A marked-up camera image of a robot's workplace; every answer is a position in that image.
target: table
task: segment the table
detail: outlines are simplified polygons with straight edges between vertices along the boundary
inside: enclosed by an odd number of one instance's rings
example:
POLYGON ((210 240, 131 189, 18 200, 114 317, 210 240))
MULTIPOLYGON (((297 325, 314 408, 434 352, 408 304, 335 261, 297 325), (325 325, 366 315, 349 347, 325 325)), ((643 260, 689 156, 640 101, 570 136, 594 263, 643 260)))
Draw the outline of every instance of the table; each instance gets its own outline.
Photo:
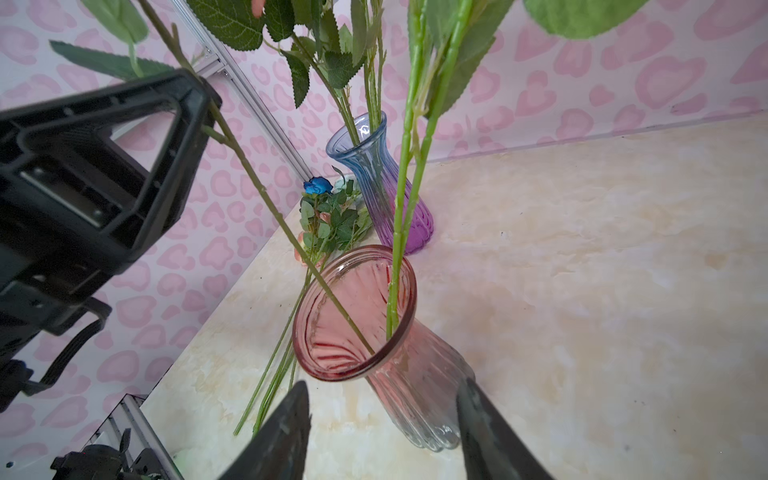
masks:
MULTIPOLYGON (((766 133, 764 114, 427 167, 417 317, 554 477, 768 477, 766 133)), ((232 431, 302 280, 275 233, 142 406, 187 480, 250 439, 256 409, 232 431)), ((365 381, 308 386, 305 478, 465 477, 365 381)))

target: wall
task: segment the wall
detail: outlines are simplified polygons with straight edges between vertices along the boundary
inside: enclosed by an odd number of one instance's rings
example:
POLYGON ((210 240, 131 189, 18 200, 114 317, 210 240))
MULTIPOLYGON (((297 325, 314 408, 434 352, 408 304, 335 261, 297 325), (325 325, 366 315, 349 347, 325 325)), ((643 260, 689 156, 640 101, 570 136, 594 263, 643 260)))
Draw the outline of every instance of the wall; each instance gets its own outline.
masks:
MULTIPOLYGON (((170 23, 170 2, 154 2, 170 23)), ((199 51, 179 25, 185 51, 199 51)), ((0 108, 87 91, 115 81, 70 65, 48 47, 48 39, 125 53, 75 2, 0 2, 0 108)), ((141 56, 174 63, 153 31, 141 56)), ((240 103, 225 78, 212 80, 222 111, 239 135, 254 168, 284 212, 297 202, 301 182, 240 103)), ((159 148, 162 121, 140 124, 120 139, 137 157, 159 148)), ((79 449, 125 393, 147 394, 162 377, 243 269, 269 239, 276 224, 234 155, 209 141, 184 215, 124 275, 97 294, 113 307, 107 327, 87 344, 56 386, 40 395, 17 397, 0 415, 0 477, 51 478, 55 455, 79 449), (15 466, 6 470, 5 464, 15 466)), ((21 359, 39 378, 71 334, 38 335, 21 359)))
MULTIPOLYGON (((395 158, 410 66, 407 4, 388 0, 383 15, 382 109, 395 158)), ((349 2, 336 11, 348 12, 349 2)), ((768 104, 766 14, 765 0, 650 0, 614 31, 565 41, 547 36, 515 2, 467 90, 441 118, 430 158, 761 110, 768 104)), ((349 25, 348 17, 337 14, 339 23, 349 25)), ((282 58, 268 48, 236 55, 313 171, 333 175, 325 146, 343 124, 318 77, 297 110, 282 58)), ((358 114, 366 110, 360 77, 352 83, 358 114)))

